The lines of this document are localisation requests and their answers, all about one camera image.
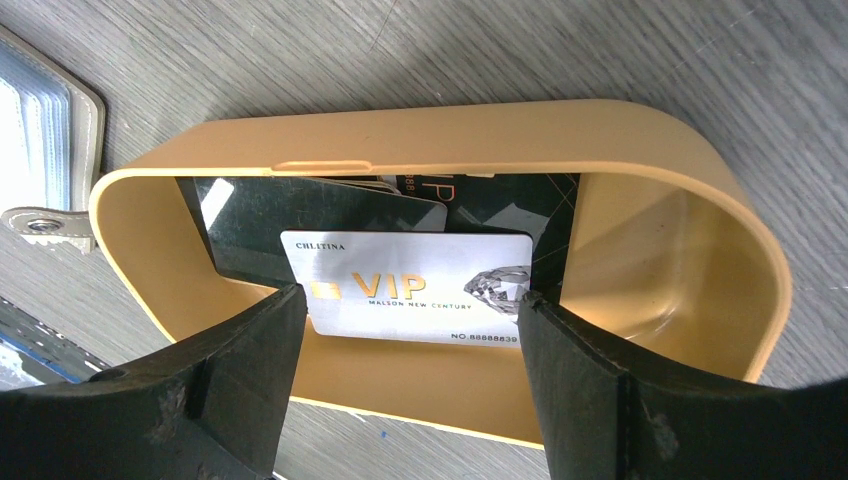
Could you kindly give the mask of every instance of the gray wood surface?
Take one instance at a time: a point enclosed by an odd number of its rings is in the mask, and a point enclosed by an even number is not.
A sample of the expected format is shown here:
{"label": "gray wood surface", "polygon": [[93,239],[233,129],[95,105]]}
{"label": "gray wood surface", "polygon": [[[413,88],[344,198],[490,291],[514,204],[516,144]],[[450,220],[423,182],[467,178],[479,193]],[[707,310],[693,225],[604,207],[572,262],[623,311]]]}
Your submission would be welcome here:
{"label": "gray wood surface", "polygon": [[[567,98],[666,111],[716,146],[790,259],[791,319],[762,381],[848,374],[842,0],[0,0],[0,23],[104,97],[106,169],[218,118]],[[0,296],[104,360],[165,345],[101,254],[7,231],[0,249]],[[281,473],[546,475],[542,452],[363,420],[295,405]]]}

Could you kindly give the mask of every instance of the orange container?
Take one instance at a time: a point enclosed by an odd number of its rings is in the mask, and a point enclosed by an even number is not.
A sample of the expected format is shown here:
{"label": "orange container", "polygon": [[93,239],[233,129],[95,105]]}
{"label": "orange container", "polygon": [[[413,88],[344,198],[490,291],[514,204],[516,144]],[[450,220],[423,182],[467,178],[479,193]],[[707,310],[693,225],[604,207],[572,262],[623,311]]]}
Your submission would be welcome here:
{"label": "orange container", "polygon": [[[216,274],[177,176],[582,174],[561,303],[681,363],[755,381],[786,322],[777,240],[710,144],[607,100],[224,120],[199,125],[92,193],[97,240],[176,341],[267,287]],[[518,349],[325,337],[310,325],[294,401],[541,447]]]}

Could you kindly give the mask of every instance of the black card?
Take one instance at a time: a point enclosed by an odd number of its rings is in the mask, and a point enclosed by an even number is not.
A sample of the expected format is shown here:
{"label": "black card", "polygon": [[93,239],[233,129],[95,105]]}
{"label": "black card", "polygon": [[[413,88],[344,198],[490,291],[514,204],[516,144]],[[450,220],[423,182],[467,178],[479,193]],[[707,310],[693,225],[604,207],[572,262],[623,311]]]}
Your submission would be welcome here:
{"label": "black card", "polygon": [[447,232],[519,231],[533,237],[531,288],[559,301],[578,174],[398,175],[402,194],[448,207]]}
{"label": "black card", "polygon": [[221,275],[279,287],[295,281],[284,230],[444,231],[447,208],[303,177],[178,179]]}

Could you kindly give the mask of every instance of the white vip card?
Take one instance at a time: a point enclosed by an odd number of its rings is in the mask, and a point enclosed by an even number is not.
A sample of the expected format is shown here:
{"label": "white vip card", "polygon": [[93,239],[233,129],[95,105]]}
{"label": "white vip card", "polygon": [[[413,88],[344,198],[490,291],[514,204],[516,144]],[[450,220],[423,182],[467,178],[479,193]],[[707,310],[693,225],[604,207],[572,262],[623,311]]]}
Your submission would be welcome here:
{"label": "white vip card", "polygon": [[519,346],[529,235],[290,230],[280,238],[319,334]]}

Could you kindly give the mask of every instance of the stack of cards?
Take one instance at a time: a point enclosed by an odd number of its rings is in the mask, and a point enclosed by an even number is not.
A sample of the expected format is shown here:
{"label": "stack of cards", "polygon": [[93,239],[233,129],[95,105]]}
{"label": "stack of cards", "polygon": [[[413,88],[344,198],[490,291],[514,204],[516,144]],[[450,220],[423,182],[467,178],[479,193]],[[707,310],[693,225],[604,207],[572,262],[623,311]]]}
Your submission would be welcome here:
{"label": "stack of cards", "polygon": [[518,346],[518,305],[531,287],[558,300],[577,182],[566,174],[179,180],[219,273],[304,285],[318,333],[483,346]]}

